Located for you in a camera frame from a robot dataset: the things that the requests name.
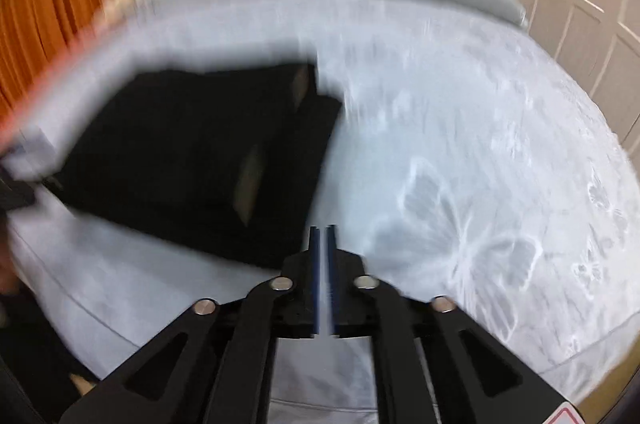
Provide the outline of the black pants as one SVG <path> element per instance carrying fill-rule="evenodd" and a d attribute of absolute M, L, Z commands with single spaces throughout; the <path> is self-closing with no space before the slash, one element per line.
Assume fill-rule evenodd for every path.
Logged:
<path fill-rule="evenodd" d="M 342 107 L 308 62 L 141 73 L 46 185 L 75 210 L 277 270 L 303 245 Z"/>

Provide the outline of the butterfly print bed sheet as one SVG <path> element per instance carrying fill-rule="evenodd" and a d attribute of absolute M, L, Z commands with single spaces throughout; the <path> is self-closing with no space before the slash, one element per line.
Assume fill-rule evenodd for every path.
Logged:
<path fill-rule="evenodd" d="M 38 149 L 14 173 L 60 164 L 134 69 L 315 56 L 345 113 L 311 224 L 337 225 L 401 292 L 453 298 L 574 404 L 625 359 L 639 336 L 637 175 L 599 108 L 520 28 L 426 0 L 152 7 L 58 73 L 19 128 Z M 17 268 L 99 378 L 194 300 L 268 278 L 40 199 L 10 221 Z M 269 423 L 376 421 L 366 342 L 278 354 Z"/>

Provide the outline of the white wardrobe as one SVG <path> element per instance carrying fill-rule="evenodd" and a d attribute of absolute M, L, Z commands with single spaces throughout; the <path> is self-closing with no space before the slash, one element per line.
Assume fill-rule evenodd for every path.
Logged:
<path fill-rule="evenodd" d="M 528 32 L 639 156 L 639 0 L 520 0 Z"/>

